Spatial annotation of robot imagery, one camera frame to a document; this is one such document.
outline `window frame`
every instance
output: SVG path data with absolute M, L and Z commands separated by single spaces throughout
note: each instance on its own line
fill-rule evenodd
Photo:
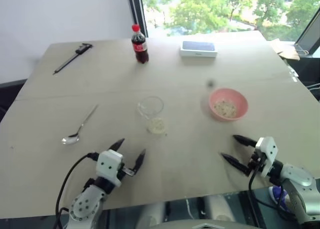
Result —
M 141 32 L 148 37 L 145 11 L 142 0 L 129 0 L 133 22 L 140 25 Z
M 320 7 L 301 33 L 295 44 L 312 55 L 320 47 Z
M 145 19 L 145 12 L 142 0 L 129 0 L 133 21 L 140 25 L 141 32 L 148 37 L 148 30 Z M 320 7 L 310 20 L 306 28 L 303 30 L 296 42 L 302 50 L 309 52 L 311 56 L 320 47 Z

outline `cable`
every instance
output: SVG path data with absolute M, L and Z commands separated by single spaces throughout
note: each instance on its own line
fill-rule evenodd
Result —
M 292 217 L 292 218 L 288 218 L 288 217 L 285 217 L 281 212 L 286 212 L 286 211 L 281 211 L 281 208 L 280 208 L 280 203 L 281 203 L 281 200 L 282 198 L 284 197 L 284 187 L 283 187 L 283 183 L 284 181 L 281 183 L 280 185 L 280 189 L 281 189 L 281 193 L 280 193 L 280 197 L 278 199 L 278 202 L 276 204 L 276 211 L 278 212 L 278 215 L 285 221 L 296 221 L 297 219 Z
M 186 199 L 185 199 L 185 202 L 186 202 L 186 208 L 187 208 L 187 210 L 188 210 L 188 214 L 189 214 L 189 216 L 194 220 L 195 218 L 194 218 L 194 216 L 191 214 L 190 205 L 189 205 L 189 200 L 186 198 Z
M 6 109 L 4 109 L 2 106 L 0 106 L 0 111 L 2 111 L 4 114 L 6 114 L 6 113 L 7 113 L 7 110 L 6 110 Z
M 58 197 L 56 199 L 56 203 L 55 203 L 55 218 L 56 218 L 56 223 L 59 227 L 59 229 L 63 229 L 63 226 L 61 224 L 61 221 L 60 221 L 60 216 L 59 216 L 59 202 L 60 202 L 60 199 L 61 199 L 61 196 L 62 196 L 62 193 L 64 191 L 64 188 L 65 188 L 65 185 L 67 183 L 67 180 L 70 176 L 70 174 L 72 173 L 72 171 L 75 169 L 75 167 L 85 158 L 90 158 L 93 156 L 93 153 L 88 153 L 86 155 L 84 155 L 83 157 L 81 157 L 79 160 L 76 161 L 76 163 L 70 168 L 69 172 L 67 173 L 67 175 L 65 176 L 64 178 L 64 181 L 62 183 L 62 186 L 61 186 L 61 189 L 59 191 L 59 194 L 58 194 Z
M 255 179 L 258 171 L 259 171 L 259 168 L 265 163 L 265 161 L 266 161 L 266 157 L 261 158 L 260 163 L 256 166 L 256 168 L 255 168 L 254 171 L 253 171 L 252 176 L 250 177 L 249 185 L 248 185 L 248 187 L 249 187 L 249 195 L 251 196 L 251 198 L 252 198 L 253 200 L 256 200 L 258 203 L 260 203 L 260 204 L 262 204 L 262 205 L 264 205 L 264 206 L 266 206 L 266 207 L 268 207 L 268 208 L 277 210 L 277 207 L 276 207 L 276 206 L 270 205 L 270 204 L 268 204 L 268 203 L 266 203 L 266 202 L 264 202 L 264 201 L 261 201 L 261 200 L 259 200 L 258 198 L 256 198 L 254 192 L 252 191 L 252 183 L 253 183 L 253 181 L 254 181 L 254 179 Z M 285 213 L 285 214 L 289 214 L 290 216 L 294 216 L 293 213 L 290 213 L 290 212 L 287 212 L 287 211 L 284 211 L 284 213 Z
M 298 53 L 299 56 L 306 56 L 309 55 L 309 51 L 307 50 L 295 50 L 296 53 Z
M 320 86 L 316 87 L 316 88 L 311 88 L 311 89 L 309 89 L 309 91 L 313 91 L 313 90 L 317 90 L 317 89 L 320 89 Z
M 312 84 L 312 85 L 307 85 L 306 88 L 312 88 L 312 87 L 318 86 L 318 85 L 320 85 L 320 83 L 316 83 L 316 84 Z
M 57 226 L 59 226 L 59 224 L 61 224 L 60 217 L 61 217 L 62 211 L 68 212 L 69 210 L 68 210 L 68 208 L 61 207 L 61 209 L 59 210 L 58 214 L 55 215 L 55 222 L 54 222 L 54 225 L 53 225 L 52 229 L 56 229 Z

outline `white wall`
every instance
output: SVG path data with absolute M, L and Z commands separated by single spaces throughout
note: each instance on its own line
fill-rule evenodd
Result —
M 0 84 L 26 79 L 52 43 L 129 38 L 128 0 L 0 0 Z

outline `pink bowl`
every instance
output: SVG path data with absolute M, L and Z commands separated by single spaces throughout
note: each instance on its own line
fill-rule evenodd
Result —
M 234 106 L 236 107 L 235 117 L 227 118 L 217 113 L 214 105 L 215 103 L 220 102 L 222 100 L 232 102 L 234 104 Z M 240 92 L 236 90 L 229 88 L 221 88 L 211 93 L 209 98 L 209 107 L 212 111 L 212 115 L 216 119 L 218 119 L 219 121 L 230 122 L 236 121 L 246 114 L 246 112 L 248 111 L 248 101 Z

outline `spoon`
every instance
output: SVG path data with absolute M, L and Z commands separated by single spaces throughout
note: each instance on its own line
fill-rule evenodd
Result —
M 82 124 L 80 125 L 79 129 L 76 131 L 75 134 L 72 134 L 72 135 L 68 135 L 64 138 L 62 138 L 61 142 L 62 144 L 64 145 L 71 145 L 71 144 L 74 144 L 76 143 L 77 141 L 79 141 L 79 132 L 81 130 L 81 128 L 84 126 L 84 124 L 88 121 L 89 117 L 94 113 L 94 111 L 96 110 L 98 104 L 95 105 L 91 111 L 87 114 L 87 116 L 85 117 L 85 119 L 83 120 Z

